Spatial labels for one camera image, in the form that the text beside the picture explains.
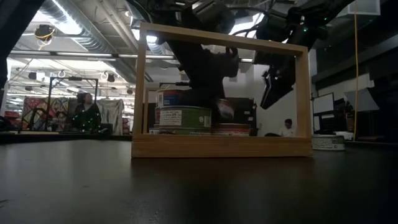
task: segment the table surface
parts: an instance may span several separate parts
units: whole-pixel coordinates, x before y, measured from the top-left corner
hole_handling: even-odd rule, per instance
[[[0,146],[0,223],[393,223],[398,153],[130,159],[129,142]]]

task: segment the wooden box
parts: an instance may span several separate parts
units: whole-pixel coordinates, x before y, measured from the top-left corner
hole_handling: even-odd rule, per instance
[[[143,119],[142,104],[144,102],[146,35],[148,31],[154,31],[156,35],[165,39],[223,45],[239,49],[261,50],[274,54],[294,55],[296,58],[295,71],[297,92],[296,138],[143,134],[141,124]],[[282,157],[312,155],[310,77],[308,74],[308,50],[306,47],[179,27],[142,23],[136,76],[136,99],[134,104],[131,157]]]

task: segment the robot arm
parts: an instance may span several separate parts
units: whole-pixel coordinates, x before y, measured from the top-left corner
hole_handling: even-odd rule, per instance
[[[227,34],[234,26],[234,14],[219,0],[127,0],[146,18],[168,26],[206,30]],[[289,9],[287,16],[267,14],[258,23],[256,37],[263,40],[297,44],[311,49],[317,39],[327,38],[324,29],[342,9],[354,0],[309,0],[300,7]],[[210,98],[224,98],[223,78],[235,77],[238,72],[238,55],[227,51],[213,54],[203,50],[200,44],[166,40],[176,58],[190,79],[193,89],[203,90]],[[256,52],[254,63],[269,65],[264,72],[267,83],[261,107],[268,109],[292,90],[295,83],[295,60],[286,55],[272,55]]]

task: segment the person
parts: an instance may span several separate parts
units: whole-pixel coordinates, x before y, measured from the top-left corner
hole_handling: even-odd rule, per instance
[[[101,124],[100,109],[93,103],[90,93],[80,93],[77,96],[78,105],[73,115],[73,126],[79,130],[94,131]]]
[[[286,119],[285,125],[283,125],[279,130],[279,136],[282,137],[295,137],[296,130],[292,127],[292,120]]]

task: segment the wooden base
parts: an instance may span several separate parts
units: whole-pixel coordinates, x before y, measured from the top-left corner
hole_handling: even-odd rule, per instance
[[[292,157],[311,156],[311,139],[140,134],[131,157]]]

